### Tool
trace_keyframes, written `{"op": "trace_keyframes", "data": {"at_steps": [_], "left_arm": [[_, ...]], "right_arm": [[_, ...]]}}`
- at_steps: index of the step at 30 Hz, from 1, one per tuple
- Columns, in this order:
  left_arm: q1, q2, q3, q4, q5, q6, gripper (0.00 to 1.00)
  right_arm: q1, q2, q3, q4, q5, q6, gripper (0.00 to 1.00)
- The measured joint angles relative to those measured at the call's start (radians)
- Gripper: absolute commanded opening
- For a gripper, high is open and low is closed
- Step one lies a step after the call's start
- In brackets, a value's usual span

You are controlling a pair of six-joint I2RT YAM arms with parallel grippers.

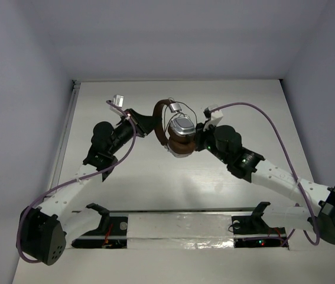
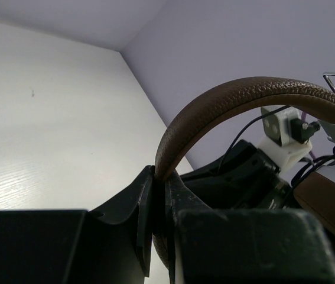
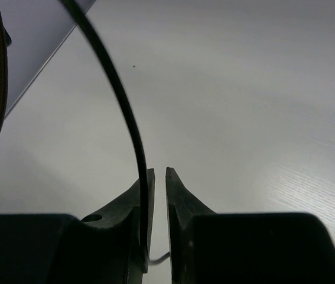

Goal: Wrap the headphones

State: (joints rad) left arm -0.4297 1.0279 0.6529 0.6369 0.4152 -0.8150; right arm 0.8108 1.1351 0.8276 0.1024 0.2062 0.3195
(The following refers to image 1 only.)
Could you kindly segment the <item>brown silver headphones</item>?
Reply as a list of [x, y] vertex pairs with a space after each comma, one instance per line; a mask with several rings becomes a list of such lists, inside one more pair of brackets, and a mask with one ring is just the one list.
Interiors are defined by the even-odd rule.
[[[165, 122], [162, 117], [164, 108], [169, 109], [173, 114], [169, 122]], [[163, 148], [177, 158], [188, 157], [194, 152], [196, 126], [182, 111], [179, 102], [171, 98], [158, 101], [152, 116], [156, 121], [154, 133]]]

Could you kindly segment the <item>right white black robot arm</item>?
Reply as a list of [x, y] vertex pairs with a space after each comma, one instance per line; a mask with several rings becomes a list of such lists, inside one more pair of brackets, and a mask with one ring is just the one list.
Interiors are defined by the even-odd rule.
[[207, 150], [234, 177], [270, 189], [293, 201], [293, 206], [274, 206], [260, 202], [250, 215], [232, 219], [236, 235], [267, 234], [274, 228], [294, 228], [316, 233], [335, 245], [335, 185], [326, 186], [273, 165], [264, 156], [242, 145], [242, 138], [229, 125], [206, 126], [199, 123], [195, 136], [196, 150]]

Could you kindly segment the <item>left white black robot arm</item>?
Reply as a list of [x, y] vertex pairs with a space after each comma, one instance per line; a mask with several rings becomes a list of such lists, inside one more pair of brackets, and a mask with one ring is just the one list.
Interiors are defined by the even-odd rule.
[[109, 231], [109, 210], [94, 202], [84, 204], [83, 195], [129, 156], [127, 151], [123, 158], [116, 158], [121, 147], [126, 143], [134, 146], [138, 137], [147, 136], [161, 124], [160, 117], [133, 109], [121, 111], [120, 118], [116, 126], [107, 121], [97, 123], [88, 154], [74, 178], [43, 193], [22, 211], [16, 248], [24, 261], [51, 266], [81, 235]]

